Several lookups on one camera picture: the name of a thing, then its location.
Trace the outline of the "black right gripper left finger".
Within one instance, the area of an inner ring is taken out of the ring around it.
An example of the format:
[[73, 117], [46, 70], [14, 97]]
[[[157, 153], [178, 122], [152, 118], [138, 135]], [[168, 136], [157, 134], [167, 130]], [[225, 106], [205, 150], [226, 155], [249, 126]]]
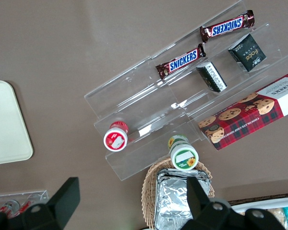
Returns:
[[62, 230], [80, 203], [79, 178], [70, 177], [45, 204], [35, 204], [22, 214], [25, 230]]

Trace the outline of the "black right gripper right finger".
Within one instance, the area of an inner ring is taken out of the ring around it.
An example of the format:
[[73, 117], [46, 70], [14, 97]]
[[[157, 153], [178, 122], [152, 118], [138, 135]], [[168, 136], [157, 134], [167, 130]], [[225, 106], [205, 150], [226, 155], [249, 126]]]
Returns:
[[187, 178], [187, 202], [192, 219], [183, 230], [244, 230], [244, 216], [236, 213], [230, 204], [219, 198], [209, 198], [198, 180]]

